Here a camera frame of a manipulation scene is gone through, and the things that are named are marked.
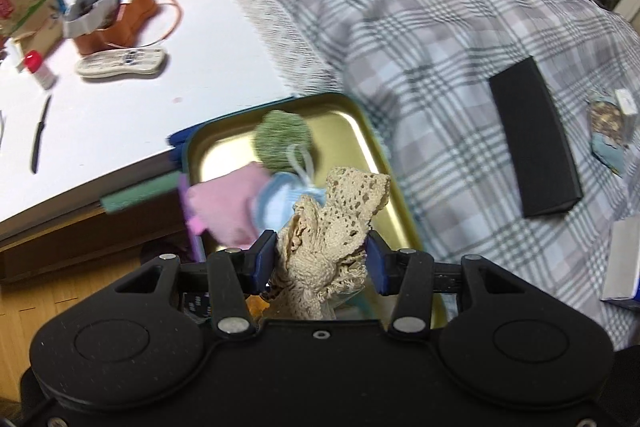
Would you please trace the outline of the brown leather organizer tray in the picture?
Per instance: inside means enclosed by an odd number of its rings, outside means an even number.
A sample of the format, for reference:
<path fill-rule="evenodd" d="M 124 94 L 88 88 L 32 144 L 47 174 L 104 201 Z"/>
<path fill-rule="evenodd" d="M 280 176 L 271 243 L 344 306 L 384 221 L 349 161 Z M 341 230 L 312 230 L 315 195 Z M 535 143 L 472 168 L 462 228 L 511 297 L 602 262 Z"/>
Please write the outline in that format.
<path fill-rule="evenodd" d="M 110 49 L 130 48 L 136 43 L 139 30 L 157 10 L 155 0 L 122 0 L 117 13 L 104 27 L 70 40 L 81 56 Z"/>

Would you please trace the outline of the black pen knife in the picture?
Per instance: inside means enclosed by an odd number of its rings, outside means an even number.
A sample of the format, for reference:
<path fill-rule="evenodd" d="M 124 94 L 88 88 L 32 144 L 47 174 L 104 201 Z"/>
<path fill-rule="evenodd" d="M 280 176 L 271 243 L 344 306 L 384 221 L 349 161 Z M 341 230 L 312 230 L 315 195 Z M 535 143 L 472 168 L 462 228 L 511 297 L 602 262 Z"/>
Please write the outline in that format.
<path fill-rule="evenodd" d="M 47 116 L 49 112 L 49 107 L 51 104 L 51 98 L 52 98 L 52 95 L 48 95 L 47 100 L 44 102 L 43 109 L 37 124 L 36 132 L 34 136 L 34 142 L 32 142 L 32 156 L 30 156 L 30 171 L 33 174 L 36 174 L 38 172 L 41 138 L 42 138 L 43 130 L 46 127 L 46 121 L 47 121 Z"/>

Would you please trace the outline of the white remote control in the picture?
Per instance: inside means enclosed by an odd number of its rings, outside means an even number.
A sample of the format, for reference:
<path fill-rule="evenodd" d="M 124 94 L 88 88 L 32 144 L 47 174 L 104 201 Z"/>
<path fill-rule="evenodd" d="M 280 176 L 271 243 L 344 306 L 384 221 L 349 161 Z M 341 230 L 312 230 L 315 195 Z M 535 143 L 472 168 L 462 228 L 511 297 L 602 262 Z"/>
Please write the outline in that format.
<path fill-rule="evenodd" d="M 166 62 L 163 48 L 123 48 L 93 53 L 75 66 L 77 74 L 86 79 L 106 79 L 119 76 L 154 76 Z"/>

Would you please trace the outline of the grey plaid bed cover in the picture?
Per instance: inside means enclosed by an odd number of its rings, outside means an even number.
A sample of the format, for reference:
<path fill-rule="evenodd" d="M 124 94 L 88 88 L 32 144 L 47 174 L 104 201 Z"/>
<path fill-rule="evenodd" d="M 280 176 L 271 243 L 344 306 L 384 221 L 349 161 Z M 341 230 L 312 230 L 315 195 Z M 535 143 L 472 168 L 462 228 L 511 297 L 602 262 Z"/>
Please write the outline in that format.
<path fill-rule="evenodd" d="M 588 0 L 235 0 L 291 92 L 366 110 L 427 250 L 478 254 L 598 322 L 616 348 L 639 315 L 601 299 L 611 229 L 639 210 L 639 147 L 621 174 L 592 155 L 588 98 L 639 89 L 639 37 Z M 488 81 L 537 63 L 584 196 L 527 220 Z"/>

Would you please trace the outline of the beige crochet lace cloth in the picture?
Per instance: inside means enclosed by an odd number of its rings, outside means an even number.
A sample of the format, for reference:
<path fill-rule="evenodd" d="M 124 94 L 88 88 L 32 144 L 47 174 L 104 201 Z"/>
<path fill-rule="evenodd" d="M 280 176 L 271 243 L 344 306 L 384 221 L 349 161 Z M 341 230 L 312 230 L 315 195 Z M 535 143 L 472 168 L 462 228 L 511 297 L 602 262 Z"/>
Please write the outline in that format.
<path fill-rule="evenodd" d="M 326 202 L 308 195 L 278 233 L 278 263 L 266 310 L 268 319 L 333 320 L 335 308 L 366 285 L 364 243 L 372 219 L 390 198 L 390 176 L 334 167 L 326 177 Z"/>

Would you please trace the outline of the pink drawstring cloth pouch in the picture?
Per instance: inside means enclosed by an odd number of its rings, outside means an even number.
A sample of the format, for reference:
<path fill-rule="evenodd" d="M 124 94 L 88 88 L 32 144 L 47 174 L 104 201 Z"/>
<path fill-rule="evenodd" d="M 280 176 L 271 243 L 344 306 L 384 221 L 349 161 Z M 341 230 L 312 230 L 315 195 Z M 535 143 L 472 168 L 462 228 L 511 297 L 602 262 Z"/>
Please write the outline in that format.
<path fill-rule="evenodd" d="M 252 220 L 255 199 L 269 182 L 270 172 L 257 161 L 186 190 L 191 216 L 189 231 L 207 231 L 219 245 L 247 248 L 258 237 Z"/>

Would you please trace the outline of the gold metal tin tray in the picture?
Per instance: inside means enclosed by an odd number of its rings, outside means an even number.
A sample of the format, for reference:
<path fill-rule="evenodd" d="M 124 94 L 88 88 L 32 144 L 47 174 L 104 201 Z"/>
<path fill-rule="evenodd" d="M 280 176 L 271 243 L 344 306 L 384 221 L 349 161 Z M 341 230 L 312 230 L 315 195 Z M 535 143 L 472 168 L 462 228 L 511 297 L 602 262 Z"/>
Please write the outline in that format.
<path fill-rule="evenodd" d="M 275 109 L 297 114 L 308 124 L 315 186 L 324 186 L 326 176 L 334 167 L 352 167 L 392 176 L 390 199 L 374 217 L 373 228 L 393 249 L 423 249 L 416 224 L 395 181 L 386 153 L 374 135 L 372 124 L 361 105 L 346 95 L 325 93 L 306 98 L 286 98 L 200 124 L 182 150 L 182 167 L 189 185 L 219 178 L 251 161 L 258 161 L 253 146 L 255 128 Z M 219 245 L 208 231 L 201 235 L 189 234 L 197 262 L 206 260 L 208 254 L 226 246 Z M 372 283 L 367 281 L 367 286 L 358 296 L 338 308 L 337 317 L 377 317 L 387 326 L 395 301 L 395 296 L 378 295 Z"/>

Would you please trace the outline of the green crochet round scrubber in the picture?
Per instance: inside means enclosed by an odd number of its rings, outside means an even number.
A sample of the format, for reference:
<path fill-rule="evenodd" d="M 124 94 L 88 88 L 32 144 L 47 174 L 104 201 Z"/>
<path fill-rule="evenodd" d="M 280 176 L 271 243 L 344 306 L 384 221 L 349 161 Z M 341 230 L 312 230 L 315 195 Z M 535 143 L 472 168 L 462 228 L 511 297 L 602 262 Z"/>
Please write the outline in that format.
<path fill-rule="evenodd" d="M 256 157 L 267 169 L 290 171 L 288 153 L 296 160 L 303 160 L 303 153 L 311 152 L 311 131 L 303 117 L 275 109 L 256 127 L 253 147 Z"/>

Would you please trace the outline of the green foam edge guard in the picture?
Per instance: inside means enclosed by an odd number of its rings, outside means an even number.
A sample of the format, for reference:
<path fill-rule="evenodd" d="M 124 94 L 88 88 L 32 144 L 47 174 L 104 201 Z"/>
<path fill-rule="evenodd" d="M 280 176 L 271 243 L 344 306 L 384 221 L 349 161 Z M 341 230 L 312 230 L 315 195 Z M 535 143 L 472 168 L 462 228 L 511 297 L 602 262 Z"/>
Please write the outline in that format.
<path fill-rule="evenodd" d="M 112 215 L 113 213 L 139 206 L 144 202 L 149 202 L 157 197 L 176 191 L 180 176 L 181 173 L 179 171 L 171 171 L 105 195 L 100 199 L 101 208 L 108 215 Z"/>

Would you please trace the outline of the red cap white bottle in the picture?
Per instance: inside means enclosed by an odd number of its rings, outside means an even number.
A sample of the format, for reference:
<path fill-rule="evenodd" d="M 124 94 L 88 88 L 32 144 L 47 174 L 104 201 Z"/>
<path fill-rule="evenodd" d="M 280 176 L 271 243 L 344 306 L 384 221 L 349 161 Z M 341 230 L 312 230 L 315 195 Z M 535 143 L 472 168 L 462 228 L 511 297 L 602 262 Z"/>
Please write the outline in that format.
<path fill-rule="evenodd" d="M 42 89 L 50 90 L 54 86 L 56 77 L 38 51 L 27 52 L 23 62 L 29 74 L 37 80 Z"/>

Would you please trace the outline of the blue Tempo tissue box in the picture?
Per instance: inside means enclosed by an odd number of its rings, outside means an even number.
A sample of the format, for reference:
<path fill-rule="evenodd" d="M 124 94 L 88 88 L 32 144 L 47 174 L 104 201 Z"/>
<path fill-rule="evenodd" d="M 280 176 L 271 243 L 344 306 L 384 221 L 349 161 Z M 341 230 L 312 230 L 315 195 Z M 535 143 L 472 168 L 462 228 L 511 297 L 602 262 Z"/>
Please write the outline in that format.
<path fill-rule="evenodd" d="M 639 216 L 614 223 L 601 295 L 605 303 L 639 310 L 639 242 Z"/>

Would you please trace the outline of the sachet pouch with blue sock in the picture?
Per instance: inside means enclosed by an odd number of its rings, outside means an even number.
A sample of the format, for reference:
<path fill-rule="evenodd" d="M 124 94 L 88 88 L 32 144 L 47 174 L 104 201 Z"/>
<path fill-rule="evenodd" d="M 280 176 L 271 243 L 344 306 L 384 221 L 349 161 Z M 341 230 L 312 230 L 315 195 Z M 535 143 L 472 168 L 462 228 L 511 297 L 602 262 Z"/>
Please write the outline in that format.
<path fill-rule="evenodd" d="M 592 155 L 615 176 L 623 176 L 623 121 L 614 98 L 602 91 L 591 91 L 588 98 L 588 119 Z"/>

